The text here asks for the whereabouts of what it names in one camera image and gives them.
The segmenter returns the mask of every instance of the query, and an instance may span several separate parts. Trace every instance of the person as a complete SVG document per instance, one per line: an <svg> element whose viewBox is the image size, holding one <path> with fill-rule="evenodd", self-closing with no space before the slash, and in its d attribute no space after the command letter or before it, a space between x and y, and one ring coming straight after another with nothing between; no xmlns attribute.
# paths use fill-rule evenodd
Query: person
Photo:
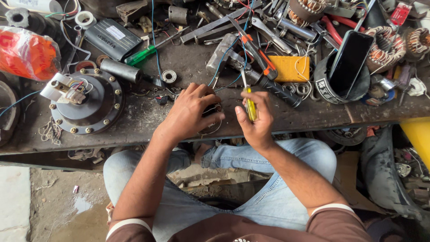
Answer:
<svg viewBox="0 0 430 242"><path fill-rule="evenodd" d="M166 178L185 169L189 154L178 143L225 118L217 112L202 117L205 108L221 102L206 85L191 83L182 90L166 119L141 152L126 150L104 165L104 181L115 207L108 242L289 242L372 239L331 185L336 156L323 142L271 138L273 106L267 92L241 93L256 104L251 122L235 107L249 146L202 143L195 154L203 168L244 168L273 173L267 184L234 210L198 201Z"/></svg>

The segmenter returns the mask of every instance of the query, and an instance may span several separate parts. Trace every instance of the smartphone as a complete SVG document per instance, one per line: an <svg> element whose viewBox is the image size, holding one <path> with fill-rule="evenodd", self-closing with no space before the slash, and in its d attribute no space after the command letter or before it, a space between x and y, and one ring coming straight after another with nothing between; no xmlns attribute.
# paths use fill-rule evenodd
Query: smartphone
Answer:
<svg viewBox="0 0 430 242"><path fill-rule="evenodd" d="M374 41L367 34L346 32L329 75L330 86L339 96L348 96Z"/></svg>

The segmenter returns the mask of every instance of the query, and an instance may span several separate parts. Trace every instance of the wooden workbench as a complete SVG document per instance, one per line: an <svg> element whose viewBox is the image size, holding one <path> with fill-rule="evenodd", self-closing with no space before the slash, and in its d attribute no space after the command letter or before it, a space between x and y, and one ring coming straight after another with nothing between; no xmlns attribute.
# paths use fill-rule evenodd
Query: wooden workbench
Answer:
<svg viewBox="0 0 430 242"><path fill-rule="evenodd" d="M138 36L142 36L137 30L132 31L135 31ZM165 38L165 36L159 35L158 42ZM217 44L196 45L194 43L174 46L167 43L158 52L161 69L162 71L171 69L178 74L179 79L174 83L175 87L186 88L191 82L208 84L212 75L208 74L205 66L216 46ZM84 42L83 48L92 52L90 59L93 61L103 54L87 42ZM156 65L156 58L152 56L143 65L143 70L146 74L158 75ZM429 78L424 78L424 76L428 77L429 75L424 75L422 71L419 71L418 74L430 87ZM222 72L217 87L226 86L237 76L237 73L227 67ZM31 84L31 88L34 90L40 90L41 87L41 83ZM241 90L242 88L226 88L217 92L217 95L222 99L221 105L226 114L226 119L217 132L205 136L204 139L240 137L243 135L234 112L234 107L241 105L242 102ZM155 94L164 96L170 93L157 91ZM30 99L26 100L26 104L23 104L24 107L27 106ZM430 100L425 96L411 97L406 95L401 107L398 106L398 99L379 107L373 107L364 105L359 101L334 105L324 99L315 102L308 98L296 109L287 106L274 96L272 96L272 101L276 112L272 131L277 133L397 123L404 119L430 116ZM173 105L173 102L169 102L160 106L153 99L148 100L148 97L127 93L124 110L110 128L94 135L74 135L63 131L61 145L58 146L50 141L41 141L38 133L39 128L45 125L51 116L48 108L49 103L50 100L42 96L36 98L36 102L26 112L25 123L22 122L21 116L13 138L8 144L0 147L0 155L144 144L151 139L154 130L164 120ZM190 137L189 140L200 138L195 136Z"/></svg>

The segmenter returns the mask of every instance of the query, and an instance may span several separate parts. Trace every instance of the jeans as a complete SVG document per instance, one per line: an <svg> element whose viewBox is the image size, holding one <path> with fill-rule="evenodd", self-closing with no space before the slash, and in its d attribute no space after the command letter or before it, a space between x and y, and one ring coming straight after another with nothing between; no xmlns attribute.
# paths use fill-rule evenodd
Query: jeans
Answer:
<svg viewBox="0 0 430 242"><path fill-rule="evenodd" d="M298 138L277 141L278 145L306 162L329 182L336 170L336 156L325 143ZM112 155L104 165L104 182L115 206L122 190L133 174L141 152L126 150ZM169 158L167 173L190 166L188 153L176 149ZM182 229L219 213L230 213L268 226L305 230L309 216L306 208L291 192L272 165L251 146L221 145L207 150L201 158L203 168L244 168L274 173L267 184L249 201L234 210L222 210L206 205L183 192L166 179L160 206L155 215L153 235L164 242Z"/></svg>

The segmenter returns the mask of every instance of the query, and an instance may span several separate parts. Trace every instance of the brown t-shirt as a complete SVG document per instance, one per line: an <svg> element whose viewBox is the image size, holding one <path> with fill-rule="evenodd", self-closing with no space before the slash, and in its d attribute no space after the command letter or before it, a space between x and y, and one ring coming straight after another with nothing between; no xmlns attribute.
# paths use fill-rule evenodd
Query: brown t-shirt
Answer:
<svg viewBox="0 0 430 242"><path fill-rule="evenodd" d="M126 224L107 242L155 242L146 223ZM308 220L306 231L263 226L238 215L217 214L174 234L169 242L372 242L355 213L323 208Z"/></svg>

